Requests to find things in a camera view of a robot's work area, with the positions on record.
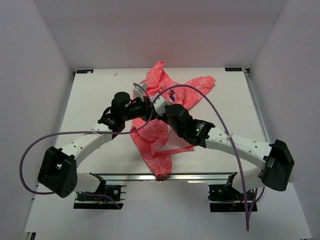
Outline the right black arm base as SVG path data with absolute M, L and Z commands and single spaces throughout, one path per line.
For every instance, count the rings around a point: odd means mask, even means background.
M 208 199 L 212 202 L 244 202 L 244 194 L 231 186 L 224 184 L 209 184 L 208 185 Z

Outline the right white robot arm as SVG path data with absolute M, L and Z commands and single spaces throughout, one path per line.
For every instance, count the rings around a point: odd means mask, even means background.
M 259 142 L 227 134 L 211 122 L 194 119 L 180 104 L 165 106 L 158 119 L 192 146 L 222 151 L 255 166 L 228 178 L 225 192 L 229 198 L 236 200 L 245 190 L 263 187 L 278 192 L 287 189 L 295 162 L 285 142 Z

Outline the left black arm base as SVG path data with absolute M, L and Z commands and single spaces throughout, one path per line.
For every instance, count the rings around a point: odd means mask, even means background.
M 80 202 L 97 202 L 97 203 L 112 203 L 110 197 L 115 202 L 119 203 L 126 199 L 127 186 L 126 185 L 110 185 L 105 186 L 104 192 L 100 192 L 101 196 L 91 196 L 83 193 L 77 193 L 75 199 Z

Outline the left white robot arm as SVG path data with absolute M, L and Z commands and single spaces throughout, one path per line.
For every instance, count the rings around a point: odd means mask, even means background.
M 105 196 L 106 181 L 92 173 L 78 173 L 80 163 L 125 128 L 125 122 L 136 118 L 148 120 L 152 115 L 147 96 L 130 98 L 118 92 L 89 133 L 71 143 L 46 150 L 37 180 L 49 190 L 65 198 L 72 192 L 89 193 L 99 200 Z

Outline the pink patterned jacket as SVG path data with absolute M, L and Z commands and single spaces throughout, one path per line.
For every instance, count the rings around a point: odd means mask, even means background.
M 178 84 L 165 72 L 164 65 L 163 61 L 157 62 L 143 80 L 148 85 L 146 91 L 151 98 L 166 88 Z M 203 99 L 201 94 L 188 87 L 171 89 L 162 96 L 170 103 L 183 105 L 187 110 L 192 109 Z M 143 161 L 157 178 L 172 172 L 173 154 L 193 149 L 191 144 L 181 138 L 178 138 L 180 143 L 176 146 L 166 147 L 166 144 L 174 139 L 174 135 L 175 133 L 165 122 L 157 119 L 151 120 L 144 128 L 130 135 Z

